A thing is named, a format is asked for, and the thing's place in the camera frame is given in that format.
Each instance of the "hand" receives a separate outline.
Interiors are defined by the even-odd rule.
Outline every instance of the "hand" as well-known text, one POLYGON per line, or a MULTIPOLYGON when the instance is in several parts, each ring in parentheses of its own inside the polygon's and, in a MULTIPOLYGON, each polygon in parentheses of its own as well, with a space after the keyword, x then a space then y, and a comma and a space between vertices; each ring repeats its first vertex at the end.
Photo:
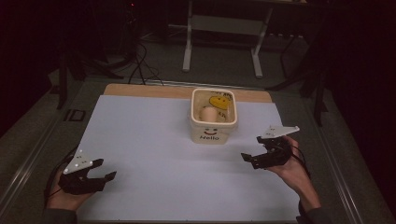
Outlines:
MULTIPOLYGON (((299 157, 299 151, 297 149, 298 142, 288 136, 283 136, 283 138, 288 140, 291 144, 292 153, 299 157)), ((267 170, 279 175, 279 177, 300 196, 301 204, 305 212, 321 207, 318 194, 305 168, 297 159, 290 157, 284 165, 269 167, 267 170)))
POLYGON ((93 195, 93 193, 80 195, 65 193, 58 185, 61 174, 62 171, 59 171, 53 180, 56 185, 54 185, 49 194, 53 195, 48 199, 47 208, 64 209, 76 212, 78 208, 93 195))

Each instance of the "person's left hand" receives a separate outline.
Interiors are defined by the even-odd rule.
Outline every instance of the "person's left hand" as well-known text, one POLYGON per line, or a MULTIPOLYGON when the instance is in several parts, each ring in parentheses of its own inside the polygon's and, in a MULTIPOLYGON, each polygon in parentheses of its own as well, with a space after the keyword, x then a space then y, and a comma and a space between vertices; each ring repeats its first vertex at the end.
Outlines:
POLYGON ((76 212, 78 208, 93 195, 93 193, 80 195, 65 193, 58 185, 61 174, 62 171, 58 171, 57 175, 54 178, 54 183, 56 184, 54 184, 54 187, 50 191, 49 195, 53 193, 54 194, 49 197, 47 202, 47 208, 64 209, 76 212))

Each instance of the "white table surface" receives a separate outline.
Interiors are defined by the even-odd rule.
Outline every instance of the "white table surface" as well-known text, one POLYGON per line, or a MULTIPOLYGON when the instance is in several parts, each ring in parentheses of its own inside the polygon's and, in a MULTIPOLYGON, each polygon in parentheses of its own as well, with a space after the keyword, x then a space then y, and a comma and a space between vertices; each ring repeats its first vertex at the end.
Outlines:
POLYGON ((239 125, 225 145, 190 139, 190 100, 101 96, 78 149, 117 171, 104 191, 78 210, 81 220, 295 221, 298 196, 275 174, 254 170, 240 153, 281 125, 275 104, 237 102, 239 125))

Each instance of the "table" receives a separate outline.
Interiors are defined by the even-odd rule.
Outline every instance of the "table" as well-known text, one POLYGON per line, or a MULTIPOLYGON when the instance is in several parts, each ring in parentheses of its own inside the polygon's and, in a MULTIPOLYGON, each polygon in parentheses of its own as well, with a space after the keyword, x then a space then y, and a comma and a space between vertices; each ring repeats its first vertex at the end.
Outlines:
POLYGON ((268 92, 232 90, 240 123, 227 144, 214 146, 189 138, 184 115, 193 90, 107 86, 78 149, 93 160, 105 160, 89 177, 118 173, 79 209, 82 220, 294 221, 297 194, 277 175, 254 170, 240 155, 263 153, 254 134, 264 131, 262 124, 281 122, 268 92))
POLYGON ((264 13, 262 21, 241 20, 233 18, 222 18, 216 16, 195 15, 192 11, 192 0, 189 1, 188 9, 188 25, 187 25, 187 44, 184 52, 183 68, 184 72, 190 71, 191 64, 191 35, 192 30, 203 30, 212 32, 222 32, 240 35, 256 35, 258 37, 257 44, 251 49, 251 57, 255 76, 262 78, 262 68, 260 65, 259 52, 262 47, 268 23, 271 19, 275 6, 295 5, 310 7, 313 4, 308 4, 305 0, 292 1, 292 0, 257 0, 251 2, 264 3, 269 6, 268 10, 264 13))

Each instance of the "plastic container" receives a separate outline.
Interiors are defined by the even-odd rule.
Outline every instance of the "plastic container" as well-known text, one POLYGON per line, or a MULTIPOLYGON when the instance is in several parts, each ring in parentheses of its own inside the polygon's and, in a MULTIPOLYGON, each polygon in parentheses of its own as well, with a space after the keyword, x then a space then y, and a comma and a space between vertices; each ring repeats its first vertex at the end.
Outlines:
POLYGON ((191 139, 198 144, 222 145, 237 127, 235 97, 231 91, 195 89, 191 97, 191 139))

